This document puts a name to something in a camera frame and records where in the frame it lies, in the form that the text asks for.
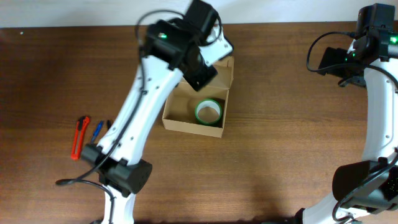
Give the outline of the green tape roll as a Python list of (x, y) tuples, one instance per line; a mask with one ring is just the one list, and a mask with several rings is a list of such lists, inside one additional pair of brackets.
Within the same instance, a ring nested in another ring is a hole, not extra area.
[(195, 117), (197, 121), (203, 125), (216, 125), (223, 115), (221, 105), (212, 99), (204, 99), (195, 107)]

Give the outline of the brown cardboard box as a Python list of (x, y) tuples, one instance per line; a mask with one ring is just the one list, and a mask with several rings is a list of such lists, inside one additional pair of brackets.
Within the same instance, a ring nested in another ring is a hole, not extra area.
[[(233, 82), (234, 57), (229, 56), (214, 64), (218, 74), (200, 91), (195, 91), (182, 79), (165, 102), (162, 121), (164, 128), (190, 134), (220, 138), (223, 135), (229, 91)], [(213, 126), (199, 123), (195, 117), (196, 105), (204, 99), (217, 101), (222, 109), (221, 120)]]

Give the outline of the red utility knife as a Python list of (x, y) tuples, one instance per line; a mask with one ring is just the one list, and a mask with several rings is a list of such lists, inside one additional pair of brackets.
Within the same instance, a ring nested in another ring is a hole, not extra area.
[(75, 134), (73, 138), (73, 147), (71, 151), (71, 158), (73, 160), (79, 160), (79, 158), (81, 157), (83, 141), (89, 123), (90, 123), (89, 116), (81, 116), (76, 122)]

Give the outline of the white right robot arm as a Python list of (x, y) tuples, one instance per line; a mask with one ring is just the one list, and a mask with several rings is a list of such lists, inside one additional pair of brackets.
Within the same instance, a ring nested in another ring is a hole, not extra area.
[(397, 32), (395, 7), (375, 3), (358, 12), (349, 49), (327, 48), (315, 72), (339, 77), (368, 94), (361, 161), (337, 168), (332, 191), (300, 209), (290, 223), (357, 223), (359, 217), (397, 210)]

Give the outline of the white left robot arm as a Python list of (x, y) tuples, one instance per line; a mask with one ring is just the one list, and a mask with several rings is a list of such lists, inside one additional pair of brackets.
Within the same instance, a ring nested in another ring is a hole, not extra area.
[(98, 143), (81, 153), (105, 194), (103, 223), (134, 221), (136, 194), (152, 172), (142, 159), (144, 146), (174, 88), (186, 80), (201, 90), (217, 74), (214, 63), (233, 51), (218, 12), (204, 1), (192, 1), (186, 12), (151, 24), (137, 41), (139, 65), (121, 110)]

